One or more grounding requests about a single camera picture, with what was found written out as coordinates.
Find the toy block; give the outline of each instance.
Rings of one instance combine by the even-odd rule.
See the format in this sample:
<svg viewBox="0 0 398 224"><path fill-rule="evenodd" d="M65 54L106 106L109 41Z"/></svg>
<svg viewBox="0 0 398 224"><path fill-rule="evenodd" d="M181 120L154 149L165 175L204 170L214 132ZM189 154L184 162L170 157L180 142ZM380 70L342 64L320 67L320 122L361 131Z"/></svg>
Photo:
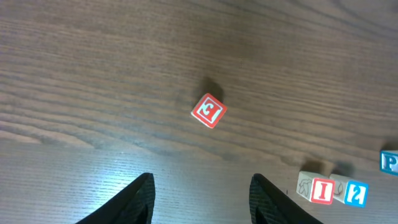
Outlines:
<svg viewBox="0 0 398 224"><path fill-rule="evenodd" d="M209 128L214 128L221 117L225 114L227 107L214 96L207 93L191 111L192 116Z"/></svg>
<svg viewBox="0 0 398 224"><path fill-rule="evenodd" d="M380 170L391 175L398 175L398 151L380 152Z"/></svg>
<svg viewBox="0 0 398 224"><path fill-rule="evenodd" d="M334 191L334 180L313 172L300 171L298 174L296 192L310 202L330 205Z"/></svg>
<svg viewBox="0 0 398 224"><path fill-rule="evenodd" d="M337 174L331 174L329 178L336 183L333 192L333 197L336 200L354 207L365 207L369 191L368 184Z"/></svg>

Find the blue border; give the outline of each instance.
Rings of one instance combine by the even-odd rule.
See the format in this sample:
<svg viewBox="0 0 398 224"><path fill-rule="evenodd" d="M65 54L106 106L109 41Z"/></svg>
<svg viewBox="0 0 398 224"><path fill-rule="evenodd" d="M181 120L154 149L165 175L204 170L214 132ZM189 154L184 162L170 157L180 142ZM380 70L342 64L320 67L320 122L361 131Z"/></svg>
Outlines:
<svg viewBox="0 0 398 224"><path fill-rule="evenodd" d="M391 153L391 152L387 152L387 151L381 151L380 152L380 171L381 172L385 172L385 173L387 173L387 174L390 174L390 175L396 175L396 176L398 176L398 172L394 172L394 171L388 171L388 170L384 170L383 168L382 168L382 163L381 163L381 157L382 157L382 155L383 154L385 154L385 155L390 155L390 156L396 156L396 157L398 157L398 154L395 154L395 153Z"/></svg>
<svg viewBox="0 0 398 224"><path fill-rule="evenodd" d="M365 197L363 198L363 204L362 205L357 204L357 203L347 202L348 193L349 193L349 186L351 184L356 184L357 186L362 186L362 187L366 188ZM349 180L347 182L346 195L344 196L344 204L351 205L351 206L354 206L354 207L364 208L366 206L366 201L368 199L368 192L369 192L369 184L365 184L363 182L358 182L358 181L354 181L354 180Z"/></svg>

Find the letter block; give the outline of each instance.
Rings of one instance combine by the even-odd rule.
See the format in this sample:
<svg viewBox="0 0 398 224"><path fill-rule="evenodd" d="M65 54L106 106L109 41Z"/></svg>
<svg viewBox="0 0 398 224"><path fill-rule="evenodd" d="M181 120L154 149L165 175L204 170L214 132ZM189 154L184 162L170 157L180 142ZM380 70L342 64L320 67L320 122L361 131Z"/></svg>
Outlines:
<svg viewBox="0 0 398 224"><path fill-rule="evenodd" d="M391 175L398 175L398 151L380 152L380 170Z"/></svg>
<svg viewBox="0 0 398 224"><path fill-rule="evenodd" d="M296 192L313 203L331 205L335 181L313 172L300 171Z"/></svg>
<svg viewBox="0 0 398 224"><path fill-rule="evenodd" d="M191 114L204 125L214 128L226 110L227 107L224 104L207 93L200 99Z"/></svg>
<svg viewBox="0 0 398 224"><path fill-rule="evenodd" d="M337 174L331 174L329 178L336 183L333 192L333 197L336 200L354 207L365 207L369 191L368 184Z"/></svg>

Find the blue letter block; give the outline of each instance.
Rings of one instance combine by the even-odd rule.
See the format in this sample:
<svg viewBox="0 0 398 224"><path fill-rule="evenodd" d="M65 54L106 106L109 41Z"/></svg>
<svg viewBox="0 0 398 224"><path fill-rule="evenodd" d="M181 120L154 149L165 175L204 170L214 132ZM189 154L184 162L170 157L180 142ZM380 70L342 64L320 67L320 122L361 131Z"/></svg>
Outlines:
<svg viewBox="0 0 398 224"><path fill-rule="evenodd" d="M391 175L398 175L398 151L380 152L380 170Z"/></svg>
<svg viewBox="0 0 398 224"><path fill-rule="evenodd" d="M366 205L366 199L368 197L368 191L368 184L350 180L347 183L344 203L346 205L364 208Z"/></svg>

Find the red letter block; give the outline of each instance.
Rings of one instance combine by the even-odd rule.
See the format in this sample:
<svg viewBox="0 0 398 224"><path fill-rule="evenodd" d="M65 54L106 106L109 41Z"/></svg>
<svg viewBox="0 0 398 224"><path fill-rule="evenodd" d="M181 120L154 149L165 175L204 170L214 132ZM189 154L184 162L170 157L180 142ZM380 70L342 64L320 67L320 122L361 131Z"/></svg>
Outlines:
<svg viewBox="0 0 398 224"><path fill-rule="evenodd" d="M227 107L224 104L207 93L200 99L191 114L204 125L214 128L226 110Z"/></svg>
<svg viewBox="0 0 398 224"><path fill-rule="evenodd" d="M296 192L310 202L331 205L334 191L334 180L313 172L298 173Z"/></svg>

